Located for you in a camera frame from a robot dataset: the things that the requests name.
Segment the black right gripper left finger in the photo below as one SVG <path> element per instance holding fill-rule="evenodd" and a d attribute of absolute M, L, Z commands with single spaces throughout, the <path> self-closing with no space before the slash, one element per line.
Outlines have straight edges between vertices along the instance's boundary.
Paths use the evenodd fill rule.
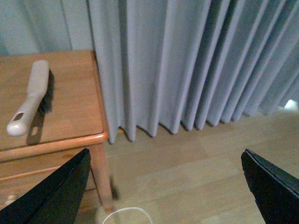
<path fill-rule="evenodd" d="M 25 195 L 0 211 L 2 224 L 72 224 L 91 168 L 83 149 Z"/>

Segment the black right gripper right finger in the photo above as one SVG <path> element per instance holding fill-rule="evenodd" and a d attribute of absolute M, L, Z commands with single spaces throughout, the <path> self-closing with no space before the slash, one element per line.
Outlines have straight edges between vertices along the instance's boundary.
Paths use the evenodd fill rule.
<path fill-rule="evenodd" d="M 299 180 L 246 149 L 242 169 L 257 207 L 267 224 L 299 222 Z"/>

